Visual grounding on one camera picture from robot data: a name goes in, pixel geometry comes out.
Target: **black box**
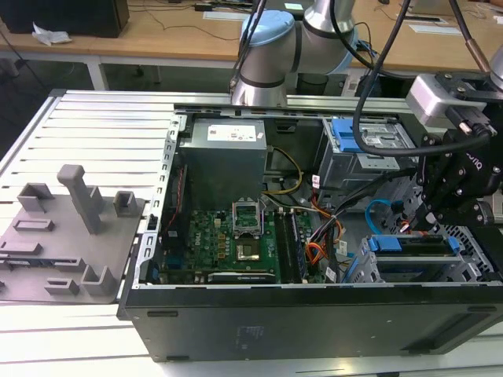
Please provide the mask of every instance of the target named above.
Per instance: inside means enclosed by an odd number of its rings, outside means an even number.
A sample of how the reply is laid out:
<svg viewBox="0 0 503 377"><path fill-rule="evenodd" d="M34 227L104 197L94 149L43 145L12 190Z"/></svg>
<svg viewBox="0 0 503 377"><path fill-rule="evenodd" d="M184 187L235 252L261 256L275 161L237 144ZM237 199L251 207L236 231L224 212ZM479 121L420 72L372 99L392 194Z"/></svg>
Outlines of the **black box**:
<svg viewBox="0 0 503 377"><path fill-rule="evenodd" d="M12 0L0 2L11 33L31 33L33 23L72 35L117 38L129 20L127 0Z"/></svg>

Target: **white table surface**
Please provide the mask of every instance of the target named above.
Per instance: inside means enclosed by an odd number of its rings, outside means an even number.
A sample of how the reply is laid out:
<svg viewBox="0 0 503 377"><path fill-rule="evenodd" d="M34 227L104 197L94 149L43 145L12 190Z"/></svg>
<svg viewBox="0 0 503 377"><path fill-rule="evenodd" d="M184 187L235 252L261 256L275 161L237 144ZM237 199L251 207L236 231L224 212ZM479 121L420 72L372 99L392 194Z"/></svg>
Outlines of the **white table surface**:
<svg viewBox="0 0 503 377"><path fill-rule="evenodd" d="M0 163L0 232L19 210L25 183L47 182L51 192L65 193L55 178L63 163L82 164L86 183L104 196L127 189L149 200L172 101L161 93L50 98ZM442 356L156 364L116 310L0 303L0 376L503 375L503 324Z"/></svg>

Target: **gray plastic tray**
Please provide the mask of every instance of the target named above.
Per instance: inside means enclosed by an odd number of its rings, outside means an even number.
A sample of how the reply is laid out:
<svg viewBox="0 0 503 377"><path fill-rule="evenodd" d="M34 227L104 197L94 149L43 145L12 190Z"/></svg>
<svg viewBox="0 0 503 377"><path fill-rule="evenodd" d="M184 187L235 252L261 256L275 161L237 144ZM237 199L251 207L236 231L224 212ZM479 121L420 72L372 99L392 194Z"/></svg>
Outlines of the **gray plastic tray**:
<svg viewBox="0 0 503 377"><path fill-rule="evenodd" d="M82 176L80 166L61 169L70 196L53 196L44 184L23 188L23 208L0 237L0 300L115 300L145 201L132 192L101 198Z"/></svg>

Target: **wooden table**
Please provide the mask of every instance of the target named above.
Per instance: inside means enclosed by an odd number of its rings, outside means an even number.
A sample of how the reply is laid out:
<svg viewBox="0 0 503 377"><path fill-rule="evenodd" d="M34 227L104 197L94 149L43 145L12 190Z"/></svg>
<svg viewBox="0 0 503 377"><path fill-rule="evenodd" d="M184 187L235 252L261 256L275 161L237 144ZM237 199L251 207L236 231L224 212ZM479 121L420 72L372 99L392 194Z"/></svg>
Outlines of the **wooden table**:
<svg viewBox="0 0 503 377"><path fill-rule="evenodd" d="M462 1L462 9L474 9L473 3ZM146 5L159 5L145 0ZM96 90L106 90L108 85L102 64L144 64L154 66L181 66L202 68L231 68L237 58L241 22L231 20L205 20L204 14L193 9L148 12L142 0L130 0L130 21L119 38L95 38L72 36L65 45L45 46L30 35L14 35L2 26L9 41L28 60L77 61L87 64ZM373 47L381 51L395 24L399 0L390 5L380 5L373 0L356 0L354 19L365 21L372 32ZM492 14L479 20L464 11L464 17L482 51L491 57L503 41L503 26L496 25ZM453 16L443 17L448 26L457 27ZM458 35L418 34L405 22L398 34L384 67L391 71L418 73L449 69L476 69L475 62ZM194 27L196 26L222 40ZM360 36L367 39L367 31L358 27ZM0 39L0 58L16 56ZM354 60L348 70L350 78L345 94L354 94L365 69Z"/></svg>

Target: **desk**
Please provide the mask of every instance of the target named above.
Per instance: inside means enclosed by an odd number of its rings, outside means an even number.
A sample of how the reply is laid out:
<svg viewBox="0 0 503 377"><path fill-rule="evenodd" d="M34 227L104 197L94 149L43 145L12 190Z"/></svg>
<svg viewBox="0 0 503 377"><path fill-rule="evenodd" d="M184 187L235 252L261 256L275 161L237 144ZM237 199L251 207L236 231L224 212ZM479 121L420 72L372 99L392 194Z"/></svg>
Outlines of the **desk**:
<svg viewBox="0 0 503 377"><path fill-rule="evenodd" d="M226 95L198 96L215 104L229 103ZM288 98L296 107L311 104L348 111L357 100ZM0 233L19 210L16 195L24 183L54 181L62 163L81 163L86 183L99 185L104 196L127 186L137 197L149 200L167 132L165 119L175 102L193 103L194 95L68 91L63 97L50 97L0 162ZM365 106L383 112L406 110L404 100L394 99L369 99ZM58 183L51 184L50 190L64 193ZM118 321L116 311L117 305L0 303L0 375L326 377L422 371L422 376L496 377L503 371L503 324L443 356L155 364L133 324Z"/></svg>
<svg viewBox="0 0 503 377"><path fill-rule="evenodd" d="M130 0L131 5L142 5L141 0ZM146 0L146 4L157 4ZM369 24L373 46L381 51L395 23L386 14L395 18L399 0L382 10L374 10L379 3L373 0L356 0L354 18L357 22ZM473 7L461 2L461 8ZM141 6L134 10L143 10ZM465 13L465 18L473 36L478 40L483 52L491 57L501 44L503 27L496 25L489 12L486 20L478 20ZM165 26L193 25L201 27L214 35L236 39L224 41L203 33L195 28L172 28L163 31ZM201 68L231 68L237 58L237 47L241 22L204 20L203 13L192 9L168 12L131 12L130 22L119 38L95 38L72 36L74 42L66 45L45 46L31 35L10 34L5 25L2 30L6 37L27 60L56 60L80 62L89 68L90 77L96 90L108 89L102 64L145 64L155 66L180 66ZM446 17L450 26L456 26L453 17ZM362 38L366 31L360 30ZM16 55L3 40L0 40L0 58L15 59ZM397 40L388 55L384 67L391 71L424 72L449 69L476 68L472 57L464 47L461 36L417 34L404 23ZM348 70L345 94L354 94L365 69L353 61Z"/></svg>

